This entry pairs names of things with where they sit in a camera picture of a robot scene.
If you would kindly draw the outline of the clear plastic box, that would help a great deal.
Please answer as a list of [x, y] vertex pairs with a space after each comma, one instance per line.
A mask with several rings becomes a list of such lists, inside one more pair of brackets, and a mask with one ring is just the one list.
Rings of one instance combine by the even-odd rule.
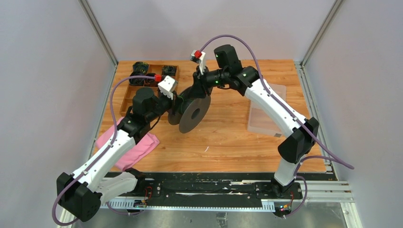
[[247, 130], [267, 136], [282, 136], [282, 131], [275, 122], [253, 101], [250, 101]]

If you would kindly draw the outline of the black cable spool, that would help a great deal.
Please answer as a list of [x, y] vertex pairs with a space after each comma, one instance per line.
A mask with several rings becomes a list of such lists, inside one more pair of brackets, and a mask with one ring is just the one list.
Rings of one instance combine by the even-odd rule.
[[173, 116], [168, 114], [168, 122], [171, 125], [179, 125], [181, 133], [192, 131], [205, 117], [211, 104], [211, 97], [189, 98], [190, 87], [178, 95], [178, 113]]

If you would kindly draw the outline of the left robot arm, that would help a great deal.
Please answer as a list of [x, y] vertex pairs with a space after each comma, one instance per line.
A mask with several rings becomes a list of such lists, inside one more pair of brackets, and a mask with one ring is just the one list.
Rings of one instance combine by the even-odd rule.
[[100, 206], [113, 198], [130, 192], [141, 196], [145, 192], [144, 176], [129, 168], [118, 176], [104, 181], [104, 176], [130, 149], [134, 148], [152, 129], [153, 120], [158, 120], [174, 105], [175, 89], [160, 86], [158, 93], [149, 87], [136, 91], [132, 105], [125, 117], [113, 126], [113, 134], [101, 149], [72, 174], [62, 173], [57, 178], [57, 198], [53, 204], [52, 217], [57, 220], [56, 207], [60, 205], [76, 220], [90, 220]]

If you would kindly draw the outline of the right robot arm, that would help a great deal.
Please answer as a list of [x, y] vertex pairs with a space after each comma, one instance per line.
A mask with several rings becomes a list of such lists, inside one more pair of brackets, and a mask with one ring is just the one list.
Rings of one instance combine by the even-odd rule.
[[205, 52], [194, 50], [191, 53], [190, 60], [198, 64], [198, 69], [186, 96], [199, 108], [203, 103], [210, 104], [213, 88], [228, 86], [260, 106], [286, 137], [278, 146], [280, 164], [270, 184], [272, 193], [284, 198], [297, 178], [300, 163], [317, 143], [319, 122], [314, 117], [307, 119], [288, 105], [263, 79], [256, 66], [243, 66], [232, 45], [217, 47], [214, 54], [219, 68], [210, 71], [205, 65]]

